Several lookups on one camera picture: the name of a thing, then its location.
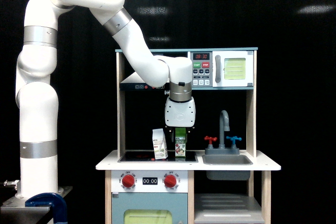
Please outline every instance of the kitchen countertop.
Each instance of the kitchen countertop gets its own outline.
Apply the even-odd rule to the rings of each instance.
[[[97,170],[281,170],[281,166],[257,151],[253,158],[246,150],[240,150],[240,155],[247,156],[253,164],[251,165],[207,165],[203,163],[202,156],[205,151],[195,151],[198,162],[125,162],[118,163],[117,150],[112,151],[98,165]]]

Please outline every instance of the red knob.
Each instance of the red knob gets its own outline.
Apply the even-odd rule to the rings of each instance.
[[[174,187],[176,185],[176,178],[174,175],[167,175],[165,178],[164,178],[164,184],[166,187]]]
[[[134,177],[132,175],[126,175],[122,178],[122,184],[124,187],[132,187],[135,183]]]
[[[212,144],[212,141],[216,142],[217,138],[216,137],[205,136],[204,140],[205,141],[209,140],[209,144]]]

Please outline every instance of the white box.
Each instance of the white box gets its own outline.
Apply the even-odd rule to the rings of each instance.
[[[163,129],[153,130],[153,147],[155,159],[164,159],[168,157],[166,138]]]

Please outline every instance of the oven window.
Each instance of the oven window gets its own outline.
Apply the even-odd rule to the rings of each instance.
[[[226,58],[224,60],[224,79],[225,80],[246,79],[246,59]]]
[[[129,209],[124,213],[124,224],[173,224],[167,210]]]

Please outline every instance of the microwave keypad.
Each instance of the microwave keypad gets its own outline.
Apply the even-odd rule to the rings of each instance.
[[[192,52],[190,59],[193,62],[192,87],[212,87],[212,52]]]

